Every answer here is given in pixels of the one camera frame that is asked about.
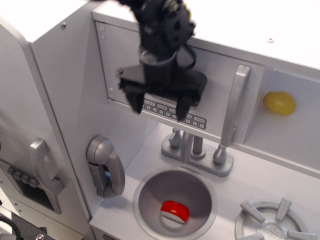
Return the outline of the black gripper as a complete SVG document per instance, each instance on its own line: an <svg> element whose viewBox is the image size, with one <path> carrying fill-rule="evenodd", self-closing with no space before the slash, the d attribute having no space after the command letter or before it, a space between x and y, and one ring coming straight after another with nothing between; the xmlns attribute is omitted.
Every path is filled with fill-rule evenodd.
<svg viewBox="0 0 320 240"><path fill-rule="evenodd" d="M140 114L145 94L153 94L176 103L178 121L183 121L191 106L201 100L207 84L204 73L179 66L177 58L167 62L147 62L116 70L119 88L124 92L132 109Z"/></svg>

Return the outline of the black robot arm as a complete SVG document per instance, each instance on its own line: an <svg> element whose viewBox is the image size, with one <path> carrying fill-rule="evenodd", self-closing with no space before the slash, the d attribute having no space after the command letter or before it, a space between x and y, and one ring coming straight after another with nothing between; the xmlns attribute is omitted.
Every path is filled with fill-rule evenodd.
<svg viewBox="0 0 320 240"><path fill-rule="evenodd" d="M178 121L197 106L207 84L204 73L194 70L196 54L188 46L195 24L182 0L121 0L139 26L139 65L119 67L118 87L136 113L145 95L172 101Z"/></svg>

